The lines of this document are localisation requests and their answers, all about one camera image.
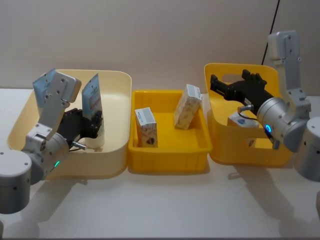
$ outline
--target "cardboard box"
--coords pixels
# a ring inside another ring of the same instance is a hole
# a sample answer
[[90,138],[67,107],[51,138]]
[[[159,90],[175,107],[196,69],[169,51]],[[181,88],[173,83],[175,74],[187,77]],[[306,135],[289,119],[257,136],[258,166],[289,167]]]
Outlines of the cardboard box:
[[136,109],[135,122],[138,146],[142,148],[158,147],[157,123],[150,107]]
[[200,89],[196,86],[187,84],[174,111],[174,126],[179,129],[187,130],[201,105],[201,101],[202,96]]
[[[237,126],[242,128],[258,128],[259,123],[256,120],[243,118],[238,114],[238,112],[233,113],[228,117],[227,126]],[[255,138],[248,138],[245,140],[245,144],[248,147],[254,148],[256,145]]]

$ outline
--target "white wall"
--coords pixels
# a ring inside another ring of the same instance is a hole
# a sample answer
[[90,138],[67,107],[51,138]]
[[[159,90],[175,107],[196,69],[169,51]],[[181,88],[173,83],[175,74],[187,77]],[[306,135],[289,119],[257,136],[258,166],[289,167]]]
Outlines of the white wall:
[[261,63],[276,4],[0,0],[0,87],[30,88],[56,67],[123,71],[134,89],[203,90],[207,63]]
[[[280,0],[273,32],[287,30],[299,34],[302,88],[320,96],[320,0]],[[264,63],[274,67],[268,56]]]

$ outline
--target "cream plastic bin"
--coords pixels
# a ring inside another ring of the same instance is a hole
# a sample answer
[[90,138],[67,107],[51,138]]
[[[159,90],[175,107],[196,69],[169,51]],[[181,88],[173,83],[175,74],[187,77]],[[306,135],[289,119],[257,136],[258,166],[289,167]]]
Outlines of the cream plastic bin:
[[[72,108],[82,109],[81,91],[87,82],[99,73],[100,92],[104,117],[105,144],[99,149],[70,152],[47,179],[61,178],[110,178],[127,167],[127,147],[130,134],[131,77],[120,71],[69,70],[57,71],[75,77],[82,82]],[[39,119],[35,93],[32,92],[8,137],[11,149],[21,150],[26,134]]]

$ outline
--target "green indicator light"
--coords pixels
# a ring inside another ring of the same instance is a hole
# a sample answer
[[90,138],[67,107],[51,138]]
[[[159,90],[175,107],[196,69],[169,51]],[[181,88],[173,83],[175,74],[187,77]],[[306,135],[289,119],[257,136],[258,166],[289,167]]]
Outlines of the green indicator light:
[[54,165],[54,167],[56,168],[58,165],[60,164],[60,161],[57,161]]

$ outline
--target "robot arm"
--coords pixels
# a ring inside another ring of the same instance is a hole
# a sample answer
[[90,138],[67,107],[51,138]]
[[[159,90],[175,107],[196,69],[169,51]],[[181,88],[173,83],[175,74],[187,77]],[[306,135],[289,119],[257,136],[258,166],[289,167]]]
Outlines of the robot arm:
[[22,210],[30,197],[30,185],[45,179],[81,138],[96,138],[102,124],[102,113],[90,120],[81,109],[65,109],[76,100],[81,81],[60,72],[52,75],[45,106],[38,123],[25,138],[21,151],[0,152],[0,213],[11,214]]
[[230,85],[211,76],[210,89],[226,100],[241,102],[242,110],[256,115],[277,149],[284,144],[296,154],[295,168],[305,178],[320,182],[320,117],[310,119],[311,104],[301,89],[300,50],[296,31],[268,36],[269,55],[279,75],[282,98],[264,90],[266,82],[258,73],[243,70],[243,81]]

